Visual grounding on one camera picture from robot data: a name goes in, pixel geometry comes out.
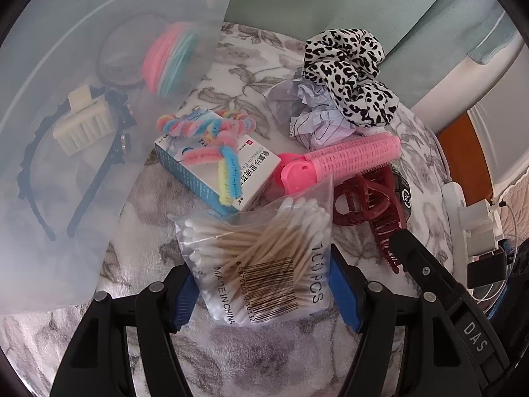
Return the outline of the pink hair roller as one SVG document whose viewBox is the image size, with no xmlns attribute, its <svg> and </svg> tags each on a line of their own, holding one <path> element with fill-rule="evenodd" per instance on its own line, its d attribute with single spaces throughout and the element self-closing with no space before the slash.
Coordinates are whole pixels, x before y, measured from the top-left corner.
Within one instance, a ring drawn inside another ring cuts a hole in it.
<svg viewBox="0 0 529 397">
<path fill-rule="evenodd" d="M 401 141 L 396 135 L 381 133 L 359 137 L 305 154 L 282 153 L 273 172 L 274 182 L 287 195 L 304 191 L 329 176 L 344 181 L 357 174 L 384 167 L 398 159 Z"/>
</svg>

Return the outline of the white paper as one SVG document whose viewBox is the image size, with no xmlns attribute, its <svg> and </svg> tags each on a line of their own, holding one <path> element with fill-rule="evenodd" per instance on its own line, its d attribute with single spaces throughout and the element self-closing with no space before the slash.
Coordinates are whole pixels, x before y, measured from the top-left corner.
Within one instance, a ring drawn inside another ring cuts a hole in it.
<svg viewBox="0 0 529 397">
<path fill-rule="evenodd" d="M 357 131 L 325 87 L 301 77 L 273 86 L 266 104 L 279 130 L 312 151 L 341 143 Z"/>
</svg>

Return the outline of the leopard print scrunchie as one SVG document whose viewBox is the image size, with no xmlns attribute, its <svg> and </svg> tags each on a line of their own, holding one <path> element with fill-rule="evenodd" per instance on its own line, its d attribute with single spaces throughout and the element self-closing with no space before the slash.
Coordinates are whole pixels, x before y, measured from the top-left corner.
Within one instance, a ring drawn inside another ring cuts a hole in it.
<svg viewBox="0 0 529 397">
<path fill-rule="evenodd" d="M 363 29 L 331 29 L 306 40 L 302 77 L 322 86 L 356 127 L 389 125 L 399 98 L 378 81 L 385 51 Z"/>
</svg>

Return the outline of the blue white medicine box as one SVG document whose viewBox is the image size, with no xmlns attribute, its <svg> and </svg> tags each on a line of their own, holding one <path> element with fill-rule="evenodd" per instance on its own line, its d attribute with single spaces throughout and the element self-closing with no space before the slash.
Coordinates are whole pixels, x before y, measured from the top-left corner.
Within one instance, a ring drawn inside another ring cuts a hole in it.
<svg viewBox="0 0 529 397">
<path fill-rule="evenodd" d="M 251 136 L 257 122 L 242 112 L 197 108 L 161 116 L 156 127 L 160 164 L 221 215 L 249 209 L 280 164 Z"/>
</svg>

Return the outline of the bag of cotton swabs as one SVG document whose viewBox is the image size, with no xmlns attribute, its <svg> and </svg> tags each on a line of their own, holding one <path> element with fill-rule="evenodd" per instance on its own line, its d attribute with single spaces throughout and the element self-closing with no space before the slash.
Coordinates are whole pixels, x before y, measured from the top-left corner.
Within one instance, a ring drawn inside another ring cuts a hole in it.
<svg viewBox="0 0 529 397">
<path fill-rule="evenodd" d="M 214 321 L 257 327 L 331 306 L 333 198 L 334 181 L 327 177 L 253 211 L 170 216 Z"/>
</svg>

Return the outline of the cream hair claw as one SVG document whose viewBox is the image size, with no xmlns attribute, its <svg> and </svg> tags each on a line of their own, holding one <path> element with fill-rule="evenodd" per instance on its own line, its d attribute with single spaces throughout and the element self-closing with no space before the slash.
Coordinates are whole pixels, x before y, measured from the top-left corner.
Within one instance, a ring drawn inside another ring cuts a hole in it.
<svg viewBox="0 0 529 397">
<path fill-rule="evenodd" d="M 82 85 L 68 94 L 68 104 L 70 110 L 58 119 L 53 129 L 54 139 L 67 156 L 114 133 L 114 120 L 104 94 L 96 97 L 89 85 Z"/>
</svg>

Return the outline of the clear plastic storage box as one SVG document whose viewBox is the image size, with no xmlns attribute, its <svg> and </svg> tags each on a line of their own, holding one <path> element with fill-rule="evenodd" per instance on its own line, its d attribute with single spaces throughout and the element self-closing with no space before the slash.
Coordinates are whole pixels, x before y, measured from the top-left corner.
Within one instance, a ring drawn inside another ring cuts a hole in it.
<svg viewBox="0 0 529 397">
<path fill-rule="evenodd" d="M 229 0 L 1 0 L 1 311 L 93 293 L 157 138 Z"/>
</svg>

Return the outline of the dark red hair claw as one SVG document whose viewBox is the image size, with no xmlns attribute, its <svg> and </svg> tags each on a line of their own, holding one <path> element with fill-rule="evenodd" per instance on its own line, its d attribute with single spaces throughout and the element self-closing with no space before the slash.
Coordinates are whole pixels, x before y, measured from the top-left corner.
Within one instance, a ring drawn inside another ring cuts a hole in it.
<svg viewBox="0 0 529 397">
<path fill-rule="evenodd" d="M 412 214 L 412 192 L 402 174 L 392 165 L 351 177 L 334 190 L 334 224 L 343 227 L 367 223 L 378 251 L 394 273 L 401 262 L 389 239 L 407 227 Z"/>
</svg>

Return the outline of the black headband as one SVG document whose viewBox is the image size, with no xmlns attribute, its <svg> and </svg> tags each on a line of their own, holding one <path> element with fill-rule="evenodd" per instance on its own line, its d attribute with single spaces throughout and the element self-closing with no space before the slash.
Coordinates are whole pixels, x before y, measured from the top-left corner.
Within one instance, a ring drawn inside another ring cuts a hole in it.
<svg viewBox="0 0 529 397">
<path fill-rule="evenodd" d="M 55 112 L 44 116 L 25 147 L 16 177 L 17 198 L 5 208 L 11 232 L 34 231 L 37 239 L 73 238 L 112 168 L 126 163 L 136 119 L 125 93 L 89 85 L 104 94 L 113 117 L 113 134 L 79 153 L 67 156 L 53 129 L 70 106 L 68 97 Z"/>
</svg>

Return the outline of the green curtain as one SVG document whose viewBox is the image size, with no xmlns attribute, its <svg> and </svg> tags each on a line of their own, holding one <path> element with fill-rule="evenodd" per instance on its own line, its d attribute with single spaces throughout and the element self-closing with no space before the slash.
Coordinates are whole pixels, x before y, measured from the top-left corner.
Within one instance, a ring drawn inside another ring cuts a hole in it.
<svg viewBox="0 0 529 397">
<path fill-rule="evenodd" d="M 230 0 L 225 19 L 301 40 L 367 30 L 386 52 L 379 79 L 408 108 L 465 58 L 487 64 L 517 33 L 497 0 Z"/>
</svg>

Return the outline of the white power strip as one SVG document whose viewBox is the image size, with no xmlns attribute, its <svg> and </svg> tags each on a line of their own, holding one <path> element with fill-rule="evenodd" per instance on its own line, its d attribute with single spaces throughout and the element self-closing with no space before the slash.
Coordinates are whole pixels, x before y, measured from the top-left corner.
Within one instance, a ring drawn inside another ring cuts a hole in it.
<svg viewBox="0 0 529 397">
<path fill-rule="evenodd" d="M 453 275 L 466 288 L 468 264 L 479 255 L 488 254 L 499 248 L 503 239 L 500 221 L 500 206 L 491 205 L 486 199 L 467 205 L 459 183 L 449 182 L 441 188 L 452 239 Z"/>
</svg>

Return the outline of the black charger block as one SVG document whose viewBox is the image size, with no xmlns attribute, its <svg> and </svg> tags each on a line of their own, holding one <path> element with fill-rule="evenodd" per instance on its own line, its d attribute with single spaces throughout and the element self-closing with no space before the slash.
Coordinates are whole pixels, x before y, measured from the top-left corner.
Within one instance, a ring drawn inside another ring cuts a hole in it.
<svg viewBox="0 0 529 397">
<path fill-rule="evenodd" d="M 467 264 L 467 288 L 479 288 L 504 281 L 507 274 L 508 256 L 505 251 L 484 254 L 477 261 Z"/>
</svg>

